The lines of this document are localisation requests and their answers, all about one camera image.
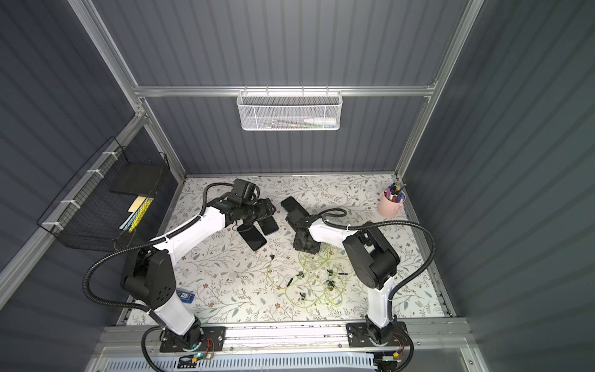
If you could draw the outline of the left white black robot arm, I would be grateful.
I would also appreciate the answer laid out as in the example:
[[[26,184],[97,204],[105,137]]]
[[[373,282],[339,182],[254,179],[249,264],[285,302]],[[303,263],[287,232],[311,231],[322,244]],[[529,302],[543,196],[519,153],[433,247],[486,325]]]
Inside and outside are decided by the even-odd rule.
[[[232,184],[216,182],[203,192],[197,215],[176,229],[153,238],[145,248],[127,255],[121,286],[163,328],[177,336],[195,337],[200,321],[176,294],[174,266],[199,243],[238,223],[236,231],[252,250],[278,231],[276,207],[260,197],[260,188],[237,178]]]

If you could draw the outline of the blue-edged black smartphone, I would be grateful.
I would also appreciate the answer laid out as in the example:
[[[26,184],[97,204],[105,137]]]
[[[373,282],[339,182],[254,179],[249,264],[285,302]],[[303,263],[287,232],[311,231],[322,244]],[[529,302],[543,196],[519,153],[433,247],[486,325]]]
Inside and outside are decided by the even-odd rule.
[[[252,251],[258,251],[267,244],[264,235],[253,225],[243,224],[236,231],[241,235]]]

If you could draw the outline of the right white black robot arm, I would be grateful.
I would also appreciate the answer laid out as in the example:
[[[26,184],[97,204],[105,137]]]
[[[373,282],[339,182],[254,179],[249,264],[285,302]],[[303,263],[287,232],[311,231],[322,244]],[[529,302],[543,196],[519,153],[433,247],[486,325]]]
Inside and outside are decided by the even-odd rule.
[[[291,212],[286,221],[295,232],[294,249],[316,254],[323,243],[344,249],[353,272],[367,287],[367,332],[376,345],[388,343],[394,331],[389,309],[400,263],[398,254],[373,223],[340,226],[320,215]]]

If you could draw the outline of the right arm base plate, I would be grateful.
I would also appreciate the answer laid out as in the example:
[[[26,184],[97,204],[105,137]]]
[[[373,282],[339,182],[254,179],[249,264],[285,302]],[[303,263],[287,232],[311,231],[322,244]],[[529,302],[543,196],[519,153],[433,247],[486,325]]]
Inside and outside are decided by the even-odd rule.
[[[397,347],[403,349],[412,344],[404,322],[393,320],[385,327],[371,321],[346,324],[348,344],[352,348]]]

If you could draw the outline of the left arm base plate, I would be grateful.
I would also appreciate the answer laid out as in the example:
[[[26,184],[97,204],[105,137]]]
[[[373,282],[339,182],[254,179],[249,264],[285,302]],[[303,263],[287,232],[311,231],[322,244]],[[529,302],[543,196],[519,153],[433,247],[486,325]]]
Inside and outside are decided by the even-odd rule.
[[[161,353],[219,352],[226,340],[227,328],[206,326],[191,328],[184,336],[165,330],[160,336]]]

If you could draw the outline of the green wired earphones tangle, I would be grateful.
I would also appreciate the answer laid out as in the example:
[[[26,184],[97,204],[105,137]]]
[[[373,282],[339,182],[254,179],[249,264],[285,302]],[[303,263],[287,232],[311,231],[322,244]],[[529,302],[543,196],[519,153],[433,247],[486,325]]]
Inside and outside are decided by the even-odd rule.
[[[344,249],[322,244],[317,254],[278,254],[264,269],[279,299],[296,308],[339,308],[363,293]]]

